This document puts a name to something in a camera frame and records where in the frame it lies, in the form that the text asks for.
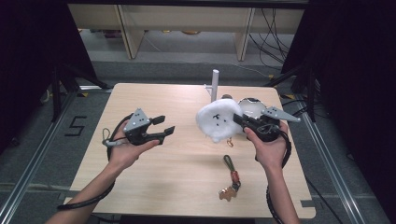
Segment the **white vertical post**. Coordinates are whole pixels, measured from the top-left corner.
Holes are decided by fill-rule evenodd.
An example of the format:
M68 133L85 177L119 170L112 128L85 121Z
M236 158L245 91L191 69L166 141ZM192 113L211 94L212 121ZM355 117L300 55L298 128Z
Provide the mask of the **white vertical post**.
M216 101L218 97L218 85L219 85L219 70L213 69L213 76L212 76L212 92L210 94L211 101Z

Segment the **cabinet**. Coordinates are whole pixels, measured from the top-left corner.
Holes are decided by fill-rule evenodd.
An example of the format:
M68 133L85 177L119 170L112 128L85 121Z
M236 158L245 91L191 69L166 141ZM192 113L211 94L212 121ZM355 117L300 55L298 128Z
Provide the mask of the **cabinet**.
M244 61L250 33L268 33L272 9L252 7L158 7L69 4L78 28L121 30L130 59L136 57L145 30L234 33L237 59ZM295 34L302 9L276 9L278 34Z

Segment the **white cotton ball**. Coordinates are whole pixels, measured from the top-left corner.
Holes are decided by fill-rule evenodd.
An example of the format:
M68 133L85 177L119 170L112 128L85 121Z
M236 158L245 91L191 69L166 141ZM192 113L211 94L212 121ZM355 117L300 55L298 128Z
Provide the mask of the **white cotton ball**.
M243 132L242 127L233 122L233 114L242 116L239 104L233 99L219 99L201 108L195 119L200 130L218 143Z

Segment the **aluminum rail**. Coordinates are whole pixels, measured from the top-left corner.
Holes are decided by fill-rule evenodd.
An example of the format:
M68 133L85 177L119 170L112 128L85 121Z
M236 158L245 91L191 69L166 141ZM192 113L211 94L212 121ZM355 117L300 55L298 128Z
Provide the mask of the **aluminum rail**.
M29 161L29 164L26 166L21 178L19 179L18 183L15 185L11 193L8 195L6 202L3 203L0 210L0 221L2 224L9 223L14 216L18 205L20 204L26 190L29 187L30 182L32 181L35 173L39 168L39 165L43 161L48 149L50 148L50 144L54 138L54 135L57 133L60 125L64 120L64 115L68 107L71 105L76 96L77 95L75 92L69 92L67 94L63 103L63 109L61 114L49 126L49 129L41 140L41 143L35 151L32 159Z
M297 95L296 99L303 100L303 97ZM299 109L303 109L305 107L305 103L303 101L300 101L298 106ZM337 190L338 195L340 196L341 202L343 203L351 222L359 224L366 223L364 217L361 214L361 210L358 207L358 204L356 203L350 189L347 186L345 179L341 175L340 171L337 168L337 165L335 164L334 159L332 158L332 153L327 148L320 134L317 124L311 121L307 113L303 113L303 120L309 132L311 133L311 136L318 148L320 157L323 159L330 178L334 183L334 187Z

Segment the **wrist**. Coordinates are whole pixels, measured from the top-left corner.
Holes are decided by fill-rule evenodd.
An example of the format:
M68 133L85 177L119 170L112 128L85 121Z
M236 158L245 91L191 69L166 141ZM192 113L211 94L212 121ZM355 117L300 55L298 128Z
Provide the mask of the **wrist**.
M267 166L264 167L267 176L283 176L283 169L281 166Z
M124 169L122 168L122 166L110 162L105 167L104 172L108 175L117 177L122 173L123 170Z

